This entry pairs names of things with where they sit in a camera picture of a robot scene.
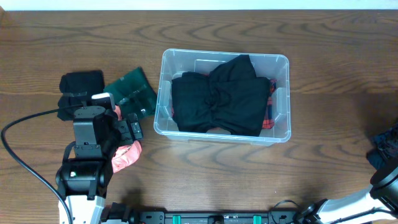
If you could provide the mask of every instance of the plastic storage container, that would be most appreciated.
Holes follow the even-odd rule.
[[[168,49],[163,53],[159,91],[156,104],[154,128],[159,134],[173,140],[206,140],[250,143],[270,146],[286,142],[292,135],[290,125],[289,60],[283,55],[249,54],[258,77],[275,78],[277,89],[272,94],[272,129],[263,129],[259,137],[230,135],[225,130],[211,130],[207,133],[178,131],[172,119],[172,80],[183,72],[209,74],[218,65],[244,53],[207,52],[199,50]]]

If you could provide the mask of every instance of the black cable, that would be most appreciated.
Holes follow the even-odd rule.
[[[26,116],[24,118],[18,119],[16,121],[13,121],[13,122],[7,124],[1,131],[1,141],[2,141],[2,144],[4,145],[4,147],[6,148],[7,152],[10,154],[10,156],[13,159],[15,159],[15,161],[17,161],[23,168],[27,169],[31,174],[33,174],[35,177],[37,177],[41,182],[43,182],[43,184],[45,184],[55,194],[55,196],[57,196],[57,198],[59,199],[59,201],[61,202],[61,204],[65,208],[65,211],[66,211],[67,216],[68,216],[69,224],[73,224],[73,219],[72,219],[72,215],[71,215],[71,213],[70,213],[70,211],[68,209],[67,204],[62,199],[62,196],[58,193],[57,190],[55,190],[55,188],[47,180],[44,179],[44,177],[42,177],[35,170],[33,170],[30,166],[28,166],[22,159],[20,159],[14,153],[14,151],[12,151],[12,149],[10,148],[10,145],[8,145],[7,140],[6,140],[6,131],[9,128],[11,128],[13,125],[15,125],[17,123],[20,123],[22,121],[25,121],[27,119],[35,118],[35,117],[46,115],[46,114],[50,114],[50,113],[55,113],[55,112],[57,112],[59,110],[76,108],[76,107],[81,107],[81,105],[67,106],[67,107],[64,107],[64,108],[59,108],[59,109],[55,109],[55,110],[50,110],[50,111],[45,111],[45,112],[41,112],[41,113],[37,113],[37,114],[32,114],[32,115]]]
[[[277,223],[277,222],[275,221],[274,216],[272,215],[272,211],[273,211],[273,209],[275,209],[276,207],[278,207],[279,205],[281,205],[281,204],[283,204],[283,203],[292,203],[292,204],[296,205],[297,208],[298,208],[299,210],[302,210],[302,209],[301,209],[301,206],[298,205],[297,203],[295,203],[295,202],[292,201],[292,200],[283,200],[283,201],[278,202],[274,207],[272,207],[272,208],[269,210],[269,215],[271,216],[272,221],[274,221],[275,224],[279,224],[279,223]]]

